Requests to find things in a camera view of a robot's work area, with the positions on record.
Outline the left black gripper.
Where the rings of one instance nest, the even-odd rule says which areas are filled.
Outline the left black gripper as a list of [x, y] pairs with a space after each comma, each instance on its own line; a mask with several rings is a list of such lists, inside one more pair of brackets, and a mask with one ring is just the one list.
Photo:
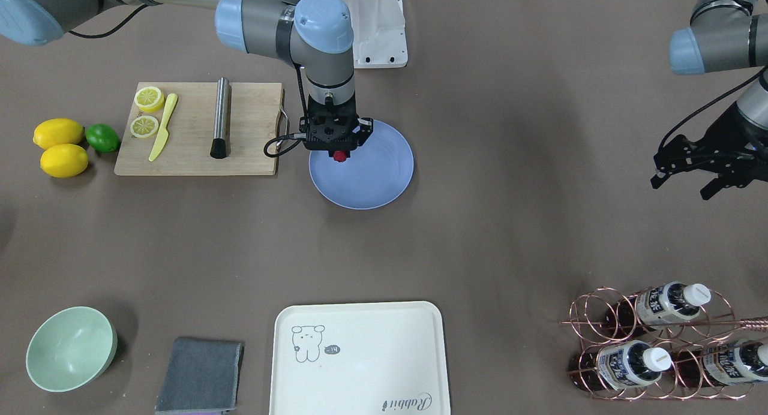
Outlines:
[[653, 156], [656, 173], [650, 180], [658, 189], [672, 175], [703, 169], [716, 173], [700, 189], [704, 201], [720, 191], [743, 188], [754, 180], [766, 182], [766, 129], [752, 123], [733, 103], [707, 129], [702, 139], [689, 141], [678, 134]]

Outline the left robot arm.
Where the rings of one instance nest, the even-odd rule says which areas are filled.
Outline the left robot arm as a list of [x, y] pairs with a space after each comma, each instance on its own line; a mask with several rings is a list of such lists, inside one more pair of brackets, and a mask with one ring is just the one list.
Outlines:
[[694, 141], [677, 129], [664, 136], [650, 180], [660, 188], [672, 175], [706, 171], [713, 180], [700, 190], [708, 200], [725, 188], [767, 179], [767, 24], [759, 0], [697, 0], [689, 25], [670, 38], [670, 68], [676, 74], [718, 73], [757, 67], [737, 85], [742, 95]]

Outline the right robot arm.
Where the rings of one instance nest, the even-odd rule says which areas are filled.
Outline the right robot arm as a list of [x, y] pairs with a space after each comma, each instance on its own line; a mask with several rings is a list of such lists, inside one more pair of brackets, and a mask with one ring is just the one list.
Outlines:
[[2, 0], [2, 35], [40, 46], [115, 6], [161, 4], [213, 8], [225, 46], [279, 59], [307, 79], [299, 132], [285, 139], [342, 163], [373, 133], [373, 120], [356, 111], [353, 22], [343, 0]]

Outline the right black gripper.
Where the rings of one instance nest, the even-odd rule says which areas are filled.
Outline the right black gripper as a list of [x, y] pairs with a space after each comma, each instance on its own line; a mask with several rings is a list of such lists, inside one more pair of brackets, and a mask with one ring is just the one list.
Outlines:
[[372, 118], [360, 118], [356, 109], [354, 97], [342, 104], [318, 103], [310, 97], [307, 116], [300, 119], [304, 147], [328, 152], [332, 159], [341, 159], [342, 154], [349, 159], [351, 151], [365, 144], [374, 131]]

